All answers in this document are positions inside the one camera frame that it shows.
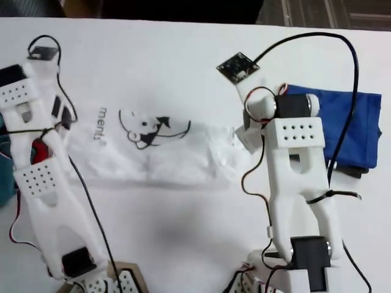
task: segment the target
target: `wire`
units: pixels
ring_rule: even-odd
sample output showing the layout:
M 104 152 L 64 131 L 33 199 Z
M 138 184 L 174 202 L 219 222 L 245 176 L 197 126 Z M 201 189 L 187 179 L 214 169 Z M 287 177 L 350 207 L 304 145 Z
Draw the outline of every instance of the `wire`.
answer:
M 273 240 L 270 239 L 269 244 L 268 244 L 268 245 L 262 250 L 262 252 L 261 252 L 261 259 L 262 259 L 262 262 L 263 262 L 263 264 L 265 265 L 265 267 L 267 267 L 269 270 L 272 270 L 274 267 L 269 266 L 269 265 L 265 262 L 265 253 L 266 253 L 266 251 L 269 249 L 269 247 L 271 246 L 272 242 L 273 242 Z
M 249 98 L 251 97 L 251 95 L 252 95 L 256 90 L 267 90 L 267 91 L 269 91 L 269 92 L 273 95 L 273 97 L 276 97 L 276 95 L 273 93 L 273 91 L 272 91 L 271 89 L 269 89 L 268 87 L 255 87 L 255 88 L 253 88 L 253 89 L 247 94 L 246 98 L 244 99 L 244 102 L 243 102 L 244 110 L 247 112 L 247 114 L 248 114 L 248 116 L 250 117 L 250 119 L 253 120 L 254 122 L 257 122 L 257 123 L 269 122 L 270 119 L 261 119 L 261 120 L 255 119 L 255 118 L 251 115 L 251 113 L 250 113 L 250 111 L 249 111 L 249 108 L 248 108 L 247 103 L 248 103 L 248 100 L 249 100 Z
M 350 197 L 356 197 L 358 198 L 359 200 L 361 200 L 361 195 L 359 195 L 357 192 L 353 192 L 353 191 L 340 191 L 340 190 L 328 190 L 326 193 L 322 194 L 320 197 L 316 197 L 312 200 L 307 200 L 307 204 L 314 204 L 314 203 L 317 203 L 321 200 L 324 200 L 325 198 L 327 197 L 333 197 L 334 195 L 346 195 L 346 196 L 350 196 Z
M 254 267 L 249 267 L 247 269 L 244 269 L 244 270 L 237 270 L 234 274 L 233 274 L 233 277 L 231 279 L 231 281 L 229 282 L 228 286 L 222 291 L 222 293 L 229 293 L 230 290 L 232 289 L 232 286 L 236 280 L 236 278 L 238 277 L 238 275 L 241 273 L 246 273 L 246 272 L 250 272 L 251 270 L 254 270 L 255 268 Z
M 67 93 L 64 90 L 64 88 L 62 87 L 62 84 L 60 81 L 60 63 L 61 63 L 61 45 L 60 45 L 60 43 L 56 40 L 56 38 L 52 37 L 51 35 L 39 35 L 38 37 L 34 38 L 33 41 L 31 41 L 29 46 L 27 47 L 27 51 L 29 53 L 29 56 L 32 56 L 31 48 L 35 45 L 35 43 L 37 43 L 39 40 L 41 40 L 43 38 L 49 38 L 50 40 L 52 40 L 56 44 L 56 46 L 59 50 L 59 57 L 57 59 L 57 66 L 59 67 L 59 71 L 56 74 L 57 84 L 58 84 L 59 88 L 61 89 L 61 92 L 64 94 L 64 96 L 68 100 L 68 103 L 71 105 L 73 114 L 75 115 L 75 119 L 72 120 L 71 123 L 77 122 L 79 120 L 79 118 L 78 118 L 78 113 L 76 111 L 75 105 L 72 103 L 72 100 L 67 95 Z
M 351 120 L 353 119 L 353 113 L 354 113 L 354 109 L 356 107 L 356 102 L 357 102 L 357 91 L 358 91 L 358 87 L 359 87 L 359 61 L 357 59 L 356 50 L 354 49 L 352 43 L 346 37 L 344 37 L 342 35 L 338 35 L 338 34 L 333 34 L 333 33 L 330 33 L 330 32 L 309 32 L 309 33 L 305 33 L 305 34 L 293 35 L 291 37 L 285 38 L 285 39 L 280 40 L 277 43 L 271 45 L 268 49 L 266 49 L 263 53 L 261 53 L 257 58 L 255 58 L 254 63 L 258 63 L 267 53 L 269 53 L 275 47 L 277 47 L 277 46 L 279 46 L 279 45 L 281 45 L 283 43 L 286 43 L 286 42 L 289 42 L 289 41 L 292 41 L 292 40 L 296 40 L 296 39 L 299 39 L 299 38 L 317 37 L 317 36 L 338 38 L 338 39 L 342 40 L 348 46 L 348 48 L 349 48 L 349 50 L 351 52 L 351 55 L 353 57 L 353 63 L 354 63 L 354 79 L 353 79 L 353 91 L 352 91 L 351 107 L 350 107 L 350 110 L 349 110 L 348 117 L 346 118 L 345 124 L 343 126 L 342 132 L 340 134 L 340 137 L 338 139 L 338 142 L 337 142 L 337 144 L 335 146 L 334 153 L 331 156 L 329 169 L 327 171 L 327 181 L 328 181 L 329 186 L 330 186 L 332 172 L 333 172 L 333 169 L 334 169 L 333 167 L 335 165 L 335 161 L 337 160 L 337 156 L 338 156 L 338 153 L 339 153 L 339 151 L 341 149 L 343 140 L 345 139 L 346 132 L 348 131 L 349 125 L 351 123 Z M 371 293 L 372 292 L 372 288 L 371 288 L 371 285 L 370 285 L 369 281 L 367 280 L 365 275 L 361 272 L 361 270 L 359 269 L 358 265 L 354 262 L 354 260 L 351 257 L 351 255 L 349 253 L 349 250 L 346 247 L 344 241 L 342 241 L 342 243 L 343 243 L 344 251 L 345 251 L 346 255 L 348 256 L 351 264 L 353 265 L 353 267 L 355 268 L 357 273 L 360 275 L 360 277 L 363 279 L 363 281 L 367 285 L 369 293 Z
M 371 286 L 371 283 L 368 281 L 368 279 L 366 278 L 366 276 L 361 272 L 359 266 L 356 264 L 356 262 L 353 260 L 353 257 L 351 256 L 348 248 L 346 247 L 346 244 L 345 244 L 345 241 L 342 241 L 342 245 L 343 245 L 343 249 L 348 257 L 348 259 L 350 260 L 351 264 L 353 265 L 353 267 L 355 268 L 355 270 L 357 271 L 357 273 L 359 273 L 361 279 L 363 279 L 363 281 L 365 282 L 365 284 L 367 285 L 368 287 L 368 290 L 369 290 L 369 293 L 372 293 L 372 286 Z
M 3 145 L 7 144 L 7 143 L 8 143 L 8 144 L 11 144 L 11 142 L 2 142 L 2 143 L 0 143 L 0 148 L 1 148 Z M 8 159 L 8 160 L 12 160 L 12 158 L 11 158 L 10 156 L 8 156 L 7 154 L 4 154 L 4 153 L 1 151 L 1 149 L 0 149 L 0 156 L 6 158 L 6 159 Z
M 284 95 L 284 94 L 286 94 L 287 90 L 288 90 L 288 84 L 287 83 L 283 83 L 280 86 L 278 93 L 279 93 L 279 95 Z
M 43 128 L 43 129 L 24 129 L 24 130 L 15 130 L 15 131 L 7 131 L 7 135 L 9 134 L 19 134 L 19 133 L 29 133 L 29 132 L 42 132 L 42 134 L 40 135 L 39 139 L 43 139 L 43 137 L 45 135 L 47 135 L 47 133 L 49 133 L 50 131 L 52 130 L 55 130 L 57 128 L 57 126 L 59 126 L 60 124 L 62 124 L 62 122 L 58 122 L 54 125 L 54 127 L 50 127 L 50 128 Z M 10 142 L 3 142 L 2 144 L 0 144 L 0 147 L 5 144 L 5 143 L 10 143 Z M 8 156 L 6 154 L 4 154 L 2 151 L 0 151 L 0 156 L 3 156 L 7 159 L 10 159 L 12 160 L 12 157 L 11 156 Z
M 263 194 L 258 194 L 258 193 L 255 193 L 255 192 L 247 191 L 247 189 L 245 187 L 245 184 L 244 184 L 247 176 L 249 176 L 252 172 L 254 172 L 257 168 L 259 168 L 259 166 L 261 166 L 261 164 L 263 162 L 263 158 L 265 156 L 265 137 L 262 134 L 262 129 L 263 129 L 263 127 L 261 128 L 261 133 L 260 133 L 261 139 L 262 139 L 262 152 L 261 152 L 260 159 L 259 159 L 259 161 L 257 162 L 257 164 L 254 167 L 252 167 L 245 174 L 243 174 L 243 176 L 241 178 L 241 187 L 242 187 L 242 190 L 243 190 L 243 192 L 245 194 L 255 195 L 255 196 L 258 196 L 258 197 L 262 198 L 262 200 L 265 202 L 266 210 L 268 212 L 269 226 L 271 226 L 271 215 L 270 215 L 269 201 L 268 201 L 267 197 L 264 196 Z
M 268 293 L 270 281 L 271 281 L 271 278 L 273 277 L 274 273 L 275 273 L 276 271 L 278 271 L 278 270 L 283 270 L 283 269 L 286 269 L 286 267 L 275 266 L 275 267 L 270 271 L 268 280 L 266 281 L 266 285 L 265 285 L 265 293 Z
M 103 236 L 104 244 L 105 244 L 105 246 L 106 246 L 106 248 L 108 250 L 111 266 L 112 266 L 112 268 L 114 270 L 115 277 L 117 279 L 118 284 L 120 285 L 121 284 L 121 280 L 120 280 L 120 276 L 119 276 L 118 271 L 117 271 L 117 266 L 115 265 L 114 258 L 112 257 L 112 253 L 111 253 L 111 249 L 110 249 L 110 245 L 109 245 L 108 239 L 106 237 L 106 233 L 104 232 L 104 229 L 103 229 L 103 226 L 102 226 L 102 224 L 100 222 L 100 219 L 98 217 L 97 211 L 95 210 L 95 207 L 94 207 L 94 205 L 92 203 L 92 199 L 91 199 L 90 192 L 88 190 L 87 184 L 84 181 L 84 178 L 82 177 L 82 175 L 81 175 L 79 169 L 77 168 L 75 162 L 73 162 L 73 160 L 72 160 L 72 158 L 70 156 L 69 156 L 69 161 L 71 162 L 71 165 L 74 168 L 77 176 L 79 177 L 80 183 L 82 184 L 82 186 L 84 188 L 84 191 L 86 192 L 87 199 L 88 199 L 88 202 L 90 204 L 93 216 L 95 217 L 95 220 L 97 221 L 97 224 L 98 224 L 99 229 L 101 231 L 101 234 Z M 119 289 L 120 289 L 120 293 L 123 293 L 121 286 L 119 286 Z
M 16 243 L 16 244 L 26 244 L 28 246 L 31 246 L 31 247 L 35 248 L 36 250 L 38 250 L 40 252 L 40 249 L 38 248 L 38 246 L 36 246 L 32 242 L 16 240 L 15 236 L 13 235 L 13 229 L 14 229 L 15 224 L 17 223 L 17 221 L 19 219 L 20 212 L 21 212 L 21 194 L 20 194 L 20 191 L 18 190 L 16 192 L 16 216 L 15 216 L 15 219 L 13 220 L 13 222 L 11 224 L 11 227 L 9 229 L 9 233 L 8 233 L 9 238 L 10 238 L 10 240 L 13 243 Z
M 86 293 L 86 289 L 81 283 L 73 282 L 73 284 L 76 284 L 77 286 L 79 286 L 82 289 L 83 293 Z
M 243 274 L 244 274 L 244 272 L 241 272 L 241 274 L 240 274 L 240 287 L 241 287 L 241 292 L 242 292 L 242 291 L 245 292 L 245 290 L 244 290 L 244 285 L 243 285 Z

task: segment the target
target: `red component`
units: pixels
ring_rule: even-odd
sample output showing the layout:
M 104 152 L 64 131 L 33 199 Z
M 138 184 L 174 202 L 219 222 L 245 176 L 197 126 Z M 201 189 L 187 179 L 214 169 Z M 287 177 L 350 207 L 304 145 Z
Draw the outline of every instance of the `red component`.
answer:
M 33 165 L 49 157 L 49 148 L 42 140 L 33 141 L 32 147 L 35 150 L 35 156 L 32 158 Z

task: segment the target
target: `black wire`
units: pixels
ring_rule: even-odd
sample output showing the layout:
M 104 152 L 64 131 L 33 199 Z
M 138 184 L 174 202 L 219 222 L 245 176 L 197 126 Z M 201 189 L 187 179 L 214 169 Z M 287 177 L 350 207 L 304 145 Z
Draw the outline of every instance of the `black wire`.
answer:
M 245 290 L 244 290 L 244 285 L 243 285 L 243 274 L 244 274 L 244 272 L 242 272 L 242 273 L 240 274 L 240 286 L 241 286 L 240 292 L 245 292 Z
M 59 67 L 59 71 L 56 74 L 57 84 L 58 84 L 59 88 L 61 89 L 61 92 L 64 94 L 64 96 L 68 100 L 68 103 L 71 105 L 73 114 L 75 115 L 75 119 L 72 120 L 71 122 L 72 123 L 77 122 L 79 118 L 78 118 L 78 113 L 76 111 L 75 105 L 72 103 L 72 100 L 67 95 L 67 93 L 64 90 L 64 88 L 62 87 L 62 84 L 60 81 L 60 63 L 61 63 L 61 45 L 60 45 L 60 43 L 56 40 L 56 38 L 52 37 L 51 35 L 39 35 L 38 37 L 34 38 L 33 41 L 30 42 L 29 46 L 27 47 L 27 51 L 28 51 L 29 55 L 31 56 L 32 55 L 31 48 L 35 45 L 35 43 L 37 43 L 39 40 L 41 40 L 43 38 L 49 38 L 50 40 L 52 40 L 56 44 L 56 46 L 59 50 L 59 57 L 57 59 L 57 66 Z
M 343 249 L 348 257 L 348 259 L 350 260 L 351 264 L 353 265 L 353 267 L 356 269 L 357 273 L 359 273 L 361 279 L 363 279 L 363 281 L 365 282 L 365 284 L 367 284 L 367 287 L 368 287 L 368 290 L 369 290 L 369 293 L 372 293 L 372 286 L 371 286 L 371 283 L 369 283 L 368 279 L 365 277 L 365 275 L 361 272 L 359 266 L 354 262 L 352 256 L 350 255 L 350 252 L 348 250 L 348 248 L 346 247 L 346 244 L 345 244 L 345 241 L 342 241 L 342 244 L 343 244 Z
M 273 277 L 273 275 L 274 275 L 274 273 L 275 273 L 276 271 L 278 271 L 278 270 L 283 270 L 283 269 L 286 269 L 286 268 L 285 268 L 285 267 L 274 267 L 274 268 L 270 271 L 268 280 L 266 281 L 266 284 L 265 284 L 265 293 L 267 293 L 267 291 L 268 291 L 268 289 L 269 289 L 271 277 Z
M 78 285 L 82 290 L 83 290 L 83 293 L 86 293 L 86 289 L 84 288 L 84 286 L 78 282 L 73 282 L 73 284 L 76 284 Z
M 98 214 L 97 214 L 97 211 L 95 210 L 95 207 L 92 203 L 92 199 L 91 199 L 91 196 L 90 196 L 90 192 L 88 191 L 88 188 L 87 188 L 87 184 L 86 182 L 84 181 L 84 178 L 81 176 L 80 174 L 80 171 L 79 169 L 77 168 L 75 162 L 73 162 L 72 158 L 69 156 L 69 161 L 71 162 L 71 165 L 72 167 L 74 168 L 76 174 L 78 175 L 79 179 L 80 179 L 80 182 L 81 184 L 83 185 L 83 188 L 84 188 L 84 191 L 86 192 L 86 195 L 87 195 L 87 199 L 88 199 L 88 202 L 90 203 L 90 207 L 91 207 L 91 210 L 92 210 L 92 213 L 93 213 L 93 216 L 95 217 L 95 220 L 97 221 L 97 224 L 99 226 L 99 229 L 101 231 L 101 234 L 103 236 L 103 240 L 104 240 L 104 244 L 108 250 L 108 253 L 109 253 L 109 257 L 110 257 L 110 262 L 111 262 L 111 266 L 114 270 L 114 273 L 115 273 L 115 277 L 117 279 L 117 282 L 118 282 L 118 287 L 120 289 L 120 293 L 123 293 L 122 291 L 122 287 L 121 287 L 121 280 L 120 280 L 120 276 L 118 274 L 118 271 L 117 271 L 117 266 L 115 265 L 115 262 L 114 262 L 114 258 L 112 257 L 112 253 L 111 253 L 111 249 L 110 249 L 110 245 L 109 245 L 109 242 L 108 242 L 108 239 L 106 237 L 106 233 L 104 232 L 104 229 L 103 229 L 103 226 L 100 222 L 100 219 L 98 217 Z
M 262 198 L 262 200 L 265 202 L 265 206 L 266 206 L 266 211 L 268 212 L 268 219 L 269 219 L 269 226 L 271 226 L 271 214 L 270 214 L 270 208 L 269 208 L 269 201 L 267 199 L 266 196 L 264 196 L 263 194 L 258 194 L 258 193 L 255 193 L 255 192 L 249 192 L 247 191 L 245 185 L 244 185 L 244 182 L 247 178 L 247 176 L 249 176 L 252 172 L 254 172 L 257 168 L 259 168 L 259 166 L 261 166 L 262 162 L 263 162 L 263 158 L 265 156 L 265 137 L 263 136 L 262 134 L 262 129 L 264 128 L 265 126 L 262 126 L 261 128 L 261 139 L 262 139 L 262 152 L 261 152 L 261 157 L 259 159 L 259 161 L 257 162 L 257 164 L 252 167 L 250 170 L 248 170 L 245 174 L 243 174 L 242 178 L 241 178 L 241 187 L 242 187 L 242 190 L 245 194 L 248 194 L 248 195 L 255 195 L 255 196 L 258 196 L 260 198 Z
M 262 260 L 263 264 L 265 265 L 265 267 L 267 267 L 269 270 L 272 270 L 273 267 L 272 267 L 272 266 L 269 266 L 269 265 L 265 262 L 265 253 L 266 253 L 267 249 L 269 249 L 269 247 L 271 246 L 272 242 L 273 242 L 273 240 L 270 239 L 269 244 L 268 244 L 268 245 L 262 250 L 262 252 L 261 252 L 261 260 Z
M 233 284 L 234 284 L 236 278 L 238 277 L 238 275 L 239 275 L 240 273 L 250 272 L 251 270 L 254 270 L 254 268 L 253 268 L 253 267 L 249 267 L 249 268 L 244 269 L 244 270 L 237 270 L 237 271 L 233 274 L 233 277 L 232 277 L 231 281 L 229 282 L 228 286 L 222 291 L 222 293 L 229 293 L 229 292 L 230 292 L 230 290 L 231 290 L 231 288 L 232 288 L 232 286 L 233 286 Z
M 343 126 L 342 132 L 341 132 L 340 137 L 338 139 L 337 145 L 335 146 L 334 153 L 333 153 L 333 155 L 332 155 L 332 157 L 330 159 L 329 169 L 327 171 L 327 180 L 328 180 L 329 186 L 330 186 L 332 172 L 333 172 L 333 169 L 334 169 L 333 167 L 335 165 L 335 161 L 337 160 L 337 156 L 338 156 L 338 153 L 339 153 L 339 151 L 341 149 L 343 140 L 345 139 L 346 132 L 348 131 L 349 125 L 351 123 L 351 120 L 353 119 L 353 113 L 354 113 L 354 109 L 356 107 L 356 102 L 357 102 L 357 91 L 358 91 L 358 87 L 359 87 L 359 61 L 357 59 L 356 50 L 354 49 L 352 43 L 346 37 L 344 37 L 342 35 L 333 34 L 333 33 L 330 33 L 330 32 L 308 32 L 308 33 L 305 33 L 305 34 L 299 34 L 299 35 L 294 35 L 294 36 L 285 38 L 285 39 L 283 39 L 281 41 L 278 41 L 277 43 L 271 45 L 262 54 L 260 54 L 257 58 L 255 58 L 254 63 L 258 63 L 267 53 L 269 53 L 272 49 L 274 49 L 275 47 L 277 47 L 277 46 L 279 46 L 279 45 L 281 45 L 283 43 L 286 43 L 286 42 L 292 41 L 292 40 L 296 40 L 296 39 L 299 39 L 299 38 L 317 37 L 317 36 L 338 38 L 338 39 L 342 40 L 348 46 L 348 48 L 349 48 L 349 50 L 350 50 L 350 52 L 352 54 L 353 63 L 354 63 L 354 79 L 353 79 L 353 92 L 352 92 L 351 107 L 350 107 L 350 110 L 349 110 L 348 117 L 346 118 L 345 125 Z M 372 292 L 372 288 L 371 288 L 371 285 L 370 285 L 369 281 L 367 280 L 365 275 L 361 272 L 361 270 L 359 269 L 358 265 L 354 262 L 354 260 L 351 257 L 351 255 L 349 253 L 349 250 L 346 247 L 344 241 L 342 241 L 342 243 L 343 243 L 343 249 L 344 249 L 346 255 L 348 256 L 351 264 L 353 265 L 353 267 L 355 268 L 357 273 L 360 275 L 360 277 L 363 279 L 365 284 L 368 286 L 369 293 L 371 293 Z
M 316 197 L 312 200 L 307 200 L 307 204 L 314 204 L 314 203 L 318 203 L 319 201 L 321 200 L 324 200 L 325 198 L 327 197 L 333 197 L 334 195 L 346 195 L 346 196 L 350 196 L 350 197 L 356 197 L 358 198 L 359 200 L 361 200 L 361 195 L 359 195 L 357 192 L 353 192 L 353 191 L 340 191 L 340 190 L 328 190 L 326 193 L 322 194 L 320 197 Z
M 43 128 L 43 129 L 24 129 L 24 130 L 7 131 L 6 134 L 27 133 L 27 132 L 42 132 L 43 135 L 45 135 L 50 130 L 53 130 L 53 129 L 54 129 L 54 127 Z

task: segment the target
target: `red wire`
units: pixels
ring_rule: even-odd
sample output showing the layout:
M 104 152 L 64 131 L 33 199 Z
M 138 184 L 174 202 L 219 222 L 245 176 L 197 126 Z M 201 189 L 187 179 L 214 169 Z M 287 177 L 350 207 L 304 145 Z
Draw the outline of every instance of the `red wire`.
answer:
M 287 91 L 288 91 L 288 84 L 286 84 L 286 83 L 284 83 L 284 84 L 282 84 L 281 86 L 280 86 L 280 88 L 279 88 L 279 91 L 278 91 L 278 93 L 279 93 L 279 95 L 284 95 L 284 94 L 286 94 L 287 93 Z
M 19 219 L 19 216 L 20 216 L 20 211 L 21 211 L 21 193 L 20 191 L 18 190 L 16 192 L 16 216 L 15 216 L 15 219 L 13 220 L 12 224 L 11 224 L 11 227 L 9 229 L 9 238 L 10 240 L 13 242 L 13 243 L 16 243 L 16 244 L 26 244 L 26 245 L 29 245 L 31 247 L 34 247 L 35 249 L 39 250 L 39 248 L 37 246 L 35 246 L 33 243 L 30 243 L 30 242 L 27 242 L 27 241 L 18 241 L 16 240 L 14 237 L 13 237 L 13 234 L 12 234 L 12 230 L 13 230 L 13 227 L 15 225 L 15 223 L 18 221 Z
M 268 90 L 267 88 L 265 87 L 255 87 L 253 88 L 246 96 L 246 98 L 244 99 L 244 102 L 243 102 L 243 106 L 244 106 L 244 109 L 246 110 L 247 114 L 249 114 L 250 118 L 257 122 L 257 123 L 261 123 L 261 124 L 267 124 L 270 122 L 270 119 L 261 119 L 261 120 L 257 120 L 255 119 L 253 116 L 251 116 L 250 112 L 248 111 L 247 109 L 247 102 L 248 102 L 248 99 L 251 97 L 251 95 L 256 91 L 256 90 Z

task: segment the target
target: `white table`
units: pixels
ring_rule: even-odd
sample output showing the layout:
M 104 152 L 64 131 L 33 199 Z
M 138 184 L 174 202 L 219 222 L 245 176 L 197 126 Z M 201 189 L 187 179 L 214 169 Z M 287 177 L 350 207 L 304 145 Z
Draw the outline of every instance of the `white table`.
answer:
M 127 106 L 218 125 L 241 123 L 241 104 L 234 86 L 215 66 L 238 51 L 254 58 L 289 35 L 313 29 L 146 21 L 0 19 L 0 68 L 20 62 L 27 44 L 51 34 L 63 49 L 62 83 L 73 101 L 128 97 Z M 343 235 L 373 292 L 389 291 L 391 197 L 387 176 L 391 165 L 391 34 L 334 31 L 348 37 L 360 62 L 362 92 L 383 94 L 379 165 L 361 180 L 334 174 L 332 186 L 356 190 L 363 201 L 338 197 Z M 351 90 L 353 63 L 342 42 L 308 38 L 275 49 L 261 63 L 267 83 L 281 82 L 335 90 Z M 268 193 L 266 164 L 249 186 Z M 84 193 L 75 187 L 88 209 Z M 97 211 L 118 260 L 136 262 L 150 292 L 221 292 L 247 254 L 264 247 L 266 215 L 260 199 L 244 195 L 239 182 L 221 192 L 184 192 L 90 187 Z M 0 284 L 4 292 L 53 292 L 39 255 L 7 237 L 15 200 L 0 210 Z M 297 204 L 294 231 L 309 232 Z M 16 229 L 32 237 L 26 213 Z M 345 292 L 367 289 L 344 259 Z

